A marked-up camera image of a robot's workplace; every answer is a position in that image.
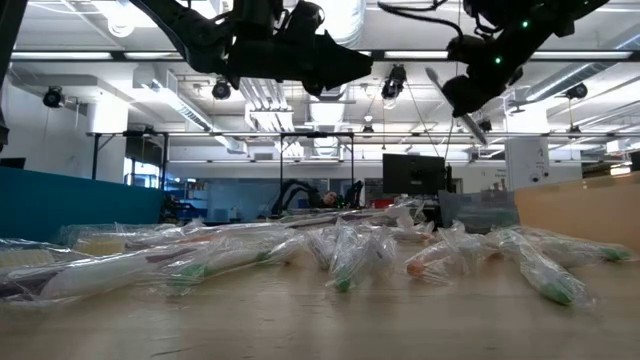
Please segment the green white toothbrush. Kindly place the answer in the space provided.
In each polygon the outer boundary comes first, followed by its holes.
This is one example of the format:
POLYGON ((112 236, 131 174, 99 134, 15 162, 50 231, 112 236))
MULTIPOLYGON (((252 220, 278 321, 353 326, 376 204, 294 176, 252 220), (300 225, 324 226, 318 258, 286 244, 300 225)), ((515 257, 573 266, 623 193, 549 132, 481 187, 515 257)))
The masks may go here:
POLYGON ((441 97, 447 102, 447 104, 451 108, 451 110, 453 112, 452 117, 457 119, 457 120, 460 120, 461 123, 465 126, 465 128, 471 133, 471 135, 480 144, 486 145, 487 144, 486 136, 482 132, 482 130, 479 127, 479 125, 468 114, 459 114, 459 115, 455 115, 454 114, 454 104, 453 104, 453 102, 451 100, 449 100, 445 96, 445 93, 444 93, 444 90, 443 90, 443 86, 442 86, 442 84, 441 84, 441 82, 439 80, 437 72, 431 67, 426 67, 425 68, 425 73, 426 73, 427 77, 429 78, 429 80, 433 83, 433 85, 437 89, 437 92, 441 95, 441 97))
POLYGON ((166 277, 162 285, 170 294, 182 295, 215 276, 254 265, 287 262, 306 242, 305 235, 291 231, 224 237, 164 267, 166 277))
POLYGON ((630 248, 620 244, 594 242, 527 226, 516 226, 514 230, 565 268, 636 259, 630 248))
POLYGON ((492 232, 499 250, 512 260, 529 285, 541 296, 563 306, 591 308, 596 298, 587 286, 543 253, 541 248, 515 230, 492 232))
POLYGON ((365 280, 372 263, 371 228, 365 225, 343 225, 338 228, 327 283, 345 293, 365 280))

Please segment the black computer monitor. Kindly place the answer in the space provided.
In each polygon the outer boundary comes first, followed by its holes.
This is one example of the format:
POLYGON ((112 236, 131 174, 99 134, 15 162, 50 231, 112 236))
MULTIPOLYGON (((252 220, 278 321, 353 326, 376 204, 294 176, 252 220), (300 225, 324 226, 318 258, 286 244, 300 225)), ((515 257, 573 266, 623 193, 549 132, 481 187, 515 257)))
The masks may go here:
POLYGON ((445 189, 442 157, 384 154, 382 169, 387 194, 437 195, 445 189))

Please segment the blue plastic bin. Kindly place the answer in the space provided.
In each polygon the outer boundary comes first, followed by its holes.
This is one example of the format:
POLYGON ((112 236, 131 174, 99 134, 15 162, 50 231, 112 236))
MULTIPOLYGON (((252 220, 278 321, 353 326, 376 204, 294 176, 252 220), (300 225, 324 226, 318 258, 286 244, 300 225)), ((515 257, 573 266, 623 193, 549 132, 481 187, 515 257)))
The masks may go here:
POLYGON ((0 167, 0 238, 51 240, 67 225, 152 224, 157 189, 0 167))

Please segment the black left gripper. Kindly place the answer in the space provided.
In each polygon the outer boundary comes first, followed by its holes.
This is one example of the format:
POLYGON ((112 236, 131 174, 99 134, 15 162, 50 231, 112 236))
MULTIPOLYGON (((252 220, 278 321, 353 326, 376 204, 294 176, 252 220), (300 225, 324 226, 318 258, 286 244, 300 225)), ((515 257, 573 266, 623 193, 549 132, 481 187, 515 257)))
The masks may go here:
POLYGON ((234 86, 241 78, 300 81, 309 93, 345 85, 371 73, 373 58, 337 44, 328 32, 302 42, 238 39, 222 75, 234 86))

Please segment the black metal rig frame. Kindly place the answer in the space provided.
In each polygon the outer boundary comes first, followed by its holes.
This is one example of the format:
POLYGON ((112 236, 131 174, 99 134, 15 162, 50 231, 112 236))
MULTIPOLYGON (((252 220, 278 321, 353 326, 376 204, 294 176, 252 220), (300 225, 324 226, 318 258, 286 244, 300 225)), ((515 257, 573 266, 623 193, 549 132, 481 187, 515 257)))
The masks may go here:
POLYGON ((88 133, 91 178, 163 190, 167 180, 169 134, 152 130, 88 133))
POLYGON ((291 183, 284 183, 284 140, 288 137, 305 137, 310 139, 320 139, 320 138, 336 138, 338 139, 341 136, 346 136, 350 139, 350 144, 346 145, 346 149, 351 152, 351 181, 355 183, 355 175, 354 175, 354 135, 352 133, 347 132, 320 132, 320 131, 312 131, 312 132, 287 132, 280 134, 280 158, 279 158, 279 195, 276 199, 276 202, 272 206, 271 215, 275 217, 279 217, 283 212, 283 206, 288 204, 288 201, 284 201, 284 196, 286 195, 288 189, 292 185, 298 185, 300 190, 309 191, 311 186, 300 182, 298 180, 293 180, 291 183))

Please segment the purple white toothbrush in wrapper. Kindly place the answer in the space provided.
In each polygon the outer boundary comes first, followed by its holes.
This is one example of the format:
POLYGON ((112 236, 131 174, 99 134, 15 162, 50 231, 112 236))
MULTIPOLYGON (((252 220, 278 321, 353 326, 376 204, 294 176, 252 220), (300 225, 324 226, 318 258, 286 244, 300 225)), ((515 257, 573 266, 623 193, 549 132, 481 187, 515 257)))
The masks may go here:
POLYGON ((171 245, 119 255, 9 270, 0 275, 0 301, 62 301, 139 281, 197 248, 171 245))

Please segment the cardboard box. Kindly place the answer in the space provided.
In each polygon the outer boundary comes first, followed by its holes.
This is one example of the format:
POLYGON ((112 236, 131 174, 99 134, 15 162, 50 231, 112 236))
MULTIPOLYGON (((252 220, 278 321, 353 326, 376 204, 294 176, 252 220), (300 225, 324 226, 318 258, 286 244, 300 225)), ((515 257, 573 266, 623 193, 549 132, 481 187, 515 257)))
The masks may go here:
POLYGON ((640 255, 640 172, 522 188, 515 203, 523 225, 640 255))

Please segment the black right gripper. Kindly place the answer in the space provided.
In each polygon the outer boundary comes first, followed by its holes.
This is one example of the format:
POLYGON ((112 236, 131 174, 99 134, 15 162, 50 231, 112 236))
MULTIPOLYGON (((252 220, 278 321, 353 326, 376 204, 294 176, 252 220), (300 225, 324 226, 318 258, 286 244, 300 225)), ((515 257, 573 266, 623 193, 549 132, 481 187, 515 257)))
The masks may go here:
POLYGON ((518 81, 523 65, 544 42, 545 28, 534 22, 511 23, 497 38, 464 35, 452 39, 446 47, 447 59, 467 64, 468 76, 456 76, 443 85, 452 115, 461 117, 481 109, 500 94, 500 87, 494 85, 518 81))

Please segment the grey plastic bin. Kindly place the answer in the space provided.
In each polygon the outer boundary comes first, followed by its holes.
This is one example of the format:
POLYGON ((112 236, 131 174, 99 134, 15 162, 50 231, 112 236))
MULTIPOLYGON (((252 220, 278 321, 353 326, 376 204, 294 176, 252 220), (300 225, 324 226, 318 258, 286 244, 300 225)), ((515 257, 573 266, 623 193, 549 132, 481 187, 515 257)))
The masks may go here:
POLYGON ((451 227, 458 221, 468 233, 487 234, 494 228, 520 224, 513 192, 482 190, 458 194, 440 191, 438 197, 444 227, 451 227))

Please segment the white pillar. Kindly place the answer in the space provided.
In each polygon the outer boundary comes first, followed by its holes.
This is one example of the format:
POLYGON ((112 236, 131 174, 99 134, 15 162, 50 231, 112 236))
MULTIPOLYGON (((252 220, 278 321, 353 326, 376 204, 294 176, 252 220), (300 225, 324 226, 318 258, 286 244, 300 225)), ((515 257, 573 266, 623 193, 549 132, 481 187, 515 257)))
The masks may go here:
POLYGON ((546 111, 532 105, 516 107, 505 118, 505 159, 511 191, 540 185, 548 177, 548 139, 550 131, 546 111))

